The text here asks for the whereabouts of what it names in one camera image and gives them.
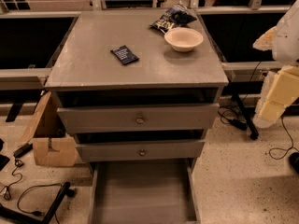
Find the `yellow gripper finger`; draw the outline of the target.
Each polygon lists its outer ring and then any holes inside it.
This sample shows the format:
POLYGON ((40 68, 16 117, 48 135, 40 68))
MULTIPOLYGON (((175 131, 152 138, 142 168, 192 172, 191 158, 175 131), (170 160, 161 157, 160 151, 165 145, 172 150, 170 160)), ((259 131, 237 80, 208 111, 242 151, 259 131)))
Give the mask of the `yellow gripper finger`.
POLYGON ((266 93, 258 117, 268 121, 277 121, 295 100, 299 98, 299 67, 283 66, 276 74, 266 93))
POLYGON ((276 26, 267 30, 263 35, 261 35, 258 39, 253 43, 253 47, 257 50, 266 51, 272 49, 272 40, 274 33, 276 31, 276 26))

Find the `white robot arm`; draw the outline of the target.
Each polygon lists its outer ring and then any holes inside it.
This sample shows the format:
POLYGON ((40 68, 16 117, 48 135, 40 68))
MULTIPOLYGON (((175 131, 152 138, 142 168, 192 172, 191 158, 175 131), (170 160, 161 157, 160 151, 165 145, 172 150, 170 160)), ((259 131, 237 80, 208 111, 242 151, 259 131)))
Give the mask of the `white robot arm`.
POLYGON ((268 72, 255 108, 253 123, 259 128, 268 128, 299 98, 299 0, 276 26, 253 43, 253 47, 271 50, 273 59, 282 64, 276 73, 268 72))

